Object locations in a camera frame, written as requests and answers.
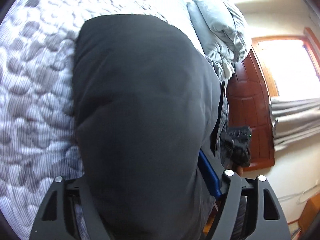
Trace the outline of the black pants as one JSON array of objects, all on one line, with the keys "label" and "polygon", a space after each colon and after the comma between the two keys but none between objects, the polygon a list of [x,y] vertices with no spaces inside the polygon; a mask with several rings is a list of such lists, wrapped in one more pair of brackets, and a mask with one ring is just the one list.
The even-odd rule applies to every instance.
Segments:
[{"label": "black pants", "polygon": [[199,239],[215,202],[197,167],[220,81],[180,29],[154,16],[88,20],[75,46],[76,139],[115,239]]}]

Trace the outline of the brown wooden headboard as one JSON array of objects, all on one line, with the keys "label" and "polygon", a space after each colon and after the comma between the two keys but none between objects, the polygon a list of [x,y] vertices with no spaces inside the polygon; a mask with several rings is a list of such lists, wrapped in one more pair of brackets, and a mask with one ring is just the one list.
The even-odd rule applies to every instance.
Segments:
[{"label": "brown wooden headboard", "polygon": [[249,126],[252,129],[251,164],[245,171],[274,166],[270,98],[254,51],[251,50],[244,61],[235,65],[235,73],[228,81],[226,95],[229,126]]}]

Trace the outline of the grey curtain by headboard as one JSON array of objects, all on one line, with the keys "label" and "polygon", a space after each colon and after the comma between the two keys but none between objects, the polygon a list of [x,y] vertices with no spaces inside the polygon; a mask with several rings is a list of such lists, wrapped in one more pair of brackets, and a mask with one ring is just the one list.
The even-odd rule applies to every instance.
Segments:
[{"label": "grey curtain by headboard", "polygon": [[319,98],[292,100],[281,96],[270,99],[274,150],[319,133]]}]

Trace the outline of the small wooden framed window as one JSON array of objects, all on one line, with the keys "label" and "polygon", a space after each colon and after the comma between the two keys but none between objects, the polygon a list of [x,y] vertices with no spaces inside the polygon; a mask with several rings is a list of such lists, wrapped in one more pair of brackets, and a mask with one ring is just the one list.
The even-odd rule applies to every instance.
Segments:
[{"label": "small wooden framed window", "polygon": [[311,28],[304,28],[302,35],[253,38],[252,50],[270,97],[319,97],[319,40]]}]

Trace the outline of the folded grey blue comforter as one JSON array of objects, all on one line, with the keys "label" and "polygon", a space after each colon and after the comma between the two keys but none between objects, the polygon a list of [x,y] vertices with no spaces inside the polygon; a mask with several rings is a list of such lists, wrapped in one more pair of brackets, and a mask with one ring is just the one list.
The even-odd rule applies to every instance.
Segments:
[{"label": "folded grey blue comforter", "polygon": [[244,61],[251,49],[248,23],[229,0],[191,0],[190,20],[206,57],[221,80],[229,80],[235,65]]}]

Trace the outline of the grey quilted bed mattress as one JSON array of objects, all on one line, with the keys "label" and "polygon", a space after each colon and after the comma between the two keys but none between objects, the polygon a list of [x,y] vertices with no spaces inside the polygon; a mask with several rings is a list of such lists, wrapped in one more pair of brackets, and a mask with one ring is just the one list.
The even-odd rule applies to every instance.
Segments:
[{"label": "grey quilted bed mattress", "polygon": [[1,213],[20,239],[89,239],[79,191],[57,211],[63,186],[79,181],[74,139],[74,45],[86,20],[152,15],[181,29],[219,77],[233,70],[229,47],[205,45],[194,2],[167,0],[15,0],[1,22]]}]

